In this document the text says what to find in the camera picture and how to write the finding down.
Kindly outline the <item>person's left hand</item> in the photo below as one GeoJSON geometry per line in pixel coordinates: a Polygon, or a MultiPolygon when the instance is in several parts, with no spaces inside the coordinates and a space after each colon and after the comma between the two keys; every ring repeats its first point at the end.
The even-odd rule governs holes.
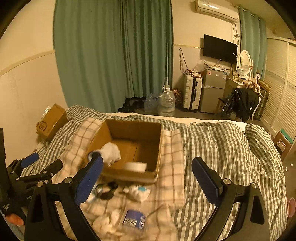
{"type": "Polygon", "coordinates": [[[5,216],[6,220],[13,225],[23,226],[24,221],[16,214],[10,214],[5,216]]]}

